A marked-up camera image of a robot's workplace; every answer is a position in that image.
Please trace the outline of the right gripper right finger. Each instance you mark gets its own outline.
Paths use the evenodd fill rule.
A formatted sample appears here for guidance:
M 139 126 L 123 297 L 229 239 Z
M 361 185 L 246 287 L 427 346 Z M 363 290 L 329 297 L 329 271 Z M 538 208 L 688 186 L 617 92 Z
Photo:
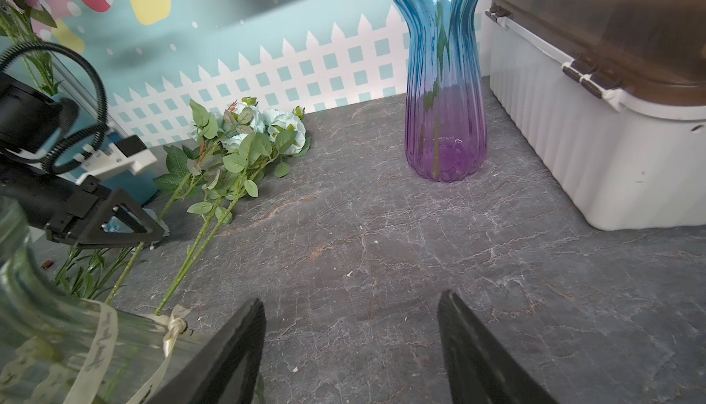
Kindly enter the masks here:
M 441 293 L 439 334 L 454 403 L 555 403 L 452 290 Z

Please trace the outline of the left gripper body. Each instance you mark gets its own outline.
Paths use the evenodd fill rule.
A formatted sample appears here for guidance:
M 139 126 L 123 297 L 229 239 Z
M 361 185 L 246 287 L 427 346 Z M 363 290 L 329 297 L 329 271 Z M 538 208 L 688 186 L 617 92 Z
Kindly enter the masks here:
M 1 194 L 16 200 L 28 223 L 64 244 L 117 244 L 103 226 L 115 214 L 119 192 L 90 178 L 80 185 L 59 177 L 5 174 Z

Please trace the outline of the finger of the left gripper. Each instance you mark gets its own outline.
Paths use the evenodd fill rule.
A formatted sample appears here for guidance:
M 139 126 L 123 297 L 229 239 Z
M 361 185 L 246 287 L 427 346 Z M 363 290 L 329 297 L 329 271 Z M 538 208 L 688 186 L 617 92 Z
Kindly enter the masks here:
M 77 190 L 46 224 L 48 240 L 79 249 L 128 248 L 164 236 L 165 229 L 124 190 Z

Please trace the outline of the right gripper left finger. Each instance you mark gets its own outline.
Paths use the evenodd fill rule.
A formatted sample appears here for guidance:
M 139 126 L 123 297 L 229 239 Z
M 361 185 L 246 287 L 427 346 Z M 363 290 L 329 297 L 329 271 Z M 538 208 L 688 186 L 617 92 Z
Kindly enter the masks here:
M 258 298 L 246 301 L 189 364 L 149 398 L 150 403 L 251 403 L 266 335 Z

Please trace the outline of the double blue carnation stem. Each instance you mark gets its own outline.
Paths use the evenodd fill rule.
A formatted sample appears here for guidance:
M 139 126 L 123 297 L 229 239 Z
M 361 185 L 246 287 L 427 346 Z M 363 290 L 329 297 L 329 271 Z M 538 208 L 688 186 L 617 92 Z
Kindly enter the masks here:
M 114 288 L 131 254 L 132 248 L 72 248 L 53 282 L 66 295 L 99 300 Z

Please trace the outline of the clear glass vase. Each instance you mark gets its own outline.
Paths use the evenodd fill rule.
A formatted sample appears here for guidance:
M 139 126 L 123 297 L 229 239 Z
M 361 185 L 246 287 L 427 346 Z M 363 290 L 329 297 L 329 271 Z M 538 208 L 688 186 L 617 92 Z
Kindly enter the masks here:
M 207 343 L 182 315 L 151 319 L 63 294 L 31 244 L 18 202 L 2 198 L 2 402 L 145 403 Z

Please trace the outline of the pale blue flower stem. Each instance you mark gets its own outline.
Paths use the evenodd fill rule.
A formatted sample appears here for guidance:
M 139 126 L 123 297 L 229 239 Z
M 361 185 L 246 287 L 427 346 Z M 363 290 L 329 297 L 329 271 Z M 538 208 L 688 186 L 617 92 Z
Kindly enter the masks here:
M 190 107 L 198 115 L 192 140 L 196 145 L 165 146 L 167 173 L 156 178 L 158 188 L 168 196 L 158 218 L 171 225 L 171 235 L 132 250 L 127 267 L 106 298 L 108 304 L 124 289 L 143 253 L 181 240 L 176 257 L 181 266 L 167 270 L 173 280 L 156 308 L 161 315 L 210 242 L 233 222 L 238 202 L 257 198 L 266 167 L 279 157 L 279 150 L 271 147 L 270 119 L 261 113 L 255 98 L 242 98 L 218 115 L 206 115 L 197 102 Z M 198 233 L 180 239 L 177 215 L 191 224 L 200 221 Z

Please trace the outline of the white flower stem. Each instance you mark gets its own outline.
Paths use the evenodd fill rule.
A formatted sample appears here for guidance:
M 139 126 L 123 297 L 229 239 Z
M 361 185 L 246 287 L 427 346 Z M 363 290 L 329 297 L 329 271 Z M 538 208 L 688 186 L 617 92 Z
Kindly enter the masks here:
M 202 226 L 187 247 L 157 314 L 163 313 L 217 233 L 232 223 L 236 205 L 244 198 L 257 198 L 259 183 L 268 174 L 287 176 L 289 159 L 305 155 L 311 144 L 303 106 L 283 111 L 264 108 L 257 98 L 246 97 L 223 111 L 208 110 L 194 100 L 189 108 L 190 135 L 197 144 L 165 148 L 167 173 L 154 183 L 169 197 L 166 209 L 190 201 L 186 212 L 200 218 Z

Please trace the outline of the purple glass vase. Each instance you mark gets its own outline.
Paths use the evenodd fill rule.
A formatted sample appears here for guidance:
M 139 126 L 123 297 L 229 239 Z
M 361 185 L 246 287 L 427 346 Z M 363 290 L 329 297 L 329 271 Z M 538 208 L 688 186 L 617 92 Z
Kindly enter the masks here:
M 479 0 L 392 0 L 410 44 L 406 160 L 421 177 L 461 181 L 487 154 L 474 14 Z

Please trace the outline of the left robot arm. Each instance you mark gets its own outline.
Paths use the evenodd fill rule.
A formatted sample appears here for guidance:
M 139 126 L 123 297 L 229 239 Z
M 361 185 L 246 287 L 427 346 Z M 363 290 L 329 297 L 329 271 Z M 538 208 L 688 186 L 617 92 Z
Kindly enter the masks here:
M 110 137 L 105 87 L 77 52 L 44 41 L 16 43 L 1 54 L 1 67 L 35 52 L 61 54 L 84 69 L 96 92 L 96 115 L 81 125 L 74 100 L 51 98 L 3 73 L 1 194 L 16 200 L 49 241 L 79 248 L 160 241 L 165 229 L 130 192 L 104 184 L 126 172 L 143 173 L 156 156 L 137 135 Z

